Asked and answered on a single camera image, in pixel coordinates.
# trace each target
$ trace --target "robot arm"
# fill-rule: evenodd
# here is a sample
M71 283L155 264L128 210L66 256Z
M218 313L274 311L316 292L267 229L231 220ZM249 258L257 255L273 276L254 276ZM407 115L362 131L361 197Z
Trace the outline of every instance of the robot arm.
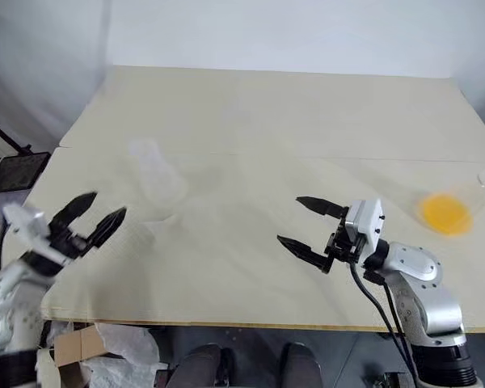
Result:
M0 271L0 386L36 384L36 350L43 329L40 304L66 265L100 247L120 226L126 209L106 216L84 238L69 224L91 206L96 193L72 200L47 224L43 214L16 204L4 208L10 228L30 250Z
M350 264L353 276L357 276L358 265L365 269L366 280L390 287L404 335L411 345L411 355L405 348L408 354L403 358L410 368L412 356L417 386L483 387L466 349L462 311L457 299L442 284L441 263L421 247L380 239L385 220L380 200L358 200L350 207L311 197L297 200L316 213L339 218L338 228L329 238L326 255L314 253L290 238L278 236L279 241L296 257L325 273L337 259Z

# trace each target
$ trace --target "floor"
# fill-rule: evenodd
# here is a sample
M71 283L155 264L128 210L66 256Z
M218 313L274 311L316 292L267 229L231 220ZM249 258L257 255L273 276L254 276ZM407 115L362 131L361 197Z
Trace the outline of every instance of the floor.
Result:
M173 364L202 344L217 343L232 348L237 386L276 388L280 352L288 342L301 342L311 348L322 366L325 387L366 388L384 372L406 371L391 339L375 333L168 327L163 334L169 341L167 347L171 348L168 350L172 352ZM485 334L469 335L468 344L474 366L485 385Z

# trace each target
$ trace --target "yellow object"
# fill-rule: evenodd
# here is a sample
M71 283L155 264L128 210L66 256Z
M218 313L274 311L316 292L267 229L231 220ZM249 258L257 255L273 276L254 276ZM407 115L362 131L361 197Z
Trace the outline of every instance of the yellow object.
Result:
M464 234L471 230L473 217L459 199L449 194L436 194L422 201L420 209L428 225L442 234Z

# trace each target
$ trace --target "black cable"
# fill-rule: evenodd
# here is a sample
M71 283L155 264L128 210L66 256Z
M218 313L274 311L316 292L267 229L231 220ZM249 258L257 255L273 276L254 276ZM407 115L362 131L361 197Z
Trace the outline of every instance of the black cable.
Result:
M3 240L6 237L7 232L7 221L4 217L2 220L2 229L0 230L0 270L2 269L2 249L3 249Z
M399 317L397 316L397 311L395 310L394 306L394 299L391 297L390 288L387 284L383 285L386 293L386 298L388 299L388 306L390 307L390 311L392 316L394 317L395 326L397 327L397 332L401 339L401 344L403 345L404 354L407 358L407 368L411 373L411 377L413 377L413 382L415 386L417 385L416 375L415 375L415 366L413 365L413 360L411 359L410 349L407 346L406 338L404 337L403 329L401 328L401 324L399 322Z
M399 353L401 357L403 358L404 362L406 363L406 366L410 368L408 365L408 361L406 356L404 355L404 352L401 348L401 345L397 341L397 338L395 338L395 333L394 329L390 325L390 321L388 320L388 317L386 317L385 311L382 309L381 304L377 301L375 297L366 289L365 285L361 282L361 279L357 275L356 271L356 264L355 263L350 263L350 273L352 274L352 278L356 282L357 287L361 290L361 292L372 302L372 304L376 307L377 311L379 311L379 314L381 315L381 318L383 322L386 325L386 328L388 329L388 332L391 335L391 338L393 339L395 346L397 347L397 350L399 350Z

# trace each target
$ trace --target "table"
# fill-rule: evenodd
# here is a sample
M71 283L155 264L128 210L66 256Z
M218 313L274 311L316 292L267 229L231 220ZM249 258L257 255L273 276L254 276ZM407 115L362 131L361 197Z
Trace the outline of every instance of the table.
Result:
M416 135L401 128L421 123ZM146 195L132 139L158 142L186 183L180 200ZM82 233L121 205L128 214L100 250L59 276L42 310L74 321L384 330L344 264L323 275L276 241L282 234L322 251L337 225L296 196L342 205L381 197L384 238L435 253L466 329L485 331L485 215L460 238L415 215L420 198L474 177L484 162L485 128L448 80L115 68L27 202L51 217L97 190L74 224ZM5 261L23 249L9 235L4 246Z

